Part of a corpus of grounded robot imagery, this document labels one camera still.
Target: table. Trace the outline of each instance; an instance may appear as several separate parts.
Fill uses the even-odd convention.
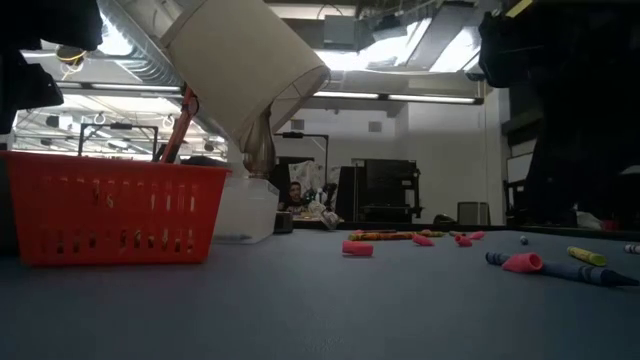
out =
[[[488,265],[486,251],[575,262],[570,245],[640,278],[624,242],[488,232],[471,248],[375,244],[295,230],[216,245],[191,266],[27,269],[0,260],[0,359],[639,359],[640,289]]]

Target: blue crayon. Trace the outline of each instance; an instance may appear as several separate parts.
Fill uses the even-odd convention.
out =
[[[509,259],[509,255],[488,252],[485,254],[485,259],[489,264],[500,266]],[[600,286],[638,286],[640,284],[638,280],[620,275],[613,270],[547,261],[544,262],[539,274]]]

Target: red basket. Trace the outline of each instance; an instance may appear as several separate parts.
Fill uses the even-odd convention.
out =
[[[29,265],[199,263],[220,168],[0,152]]]

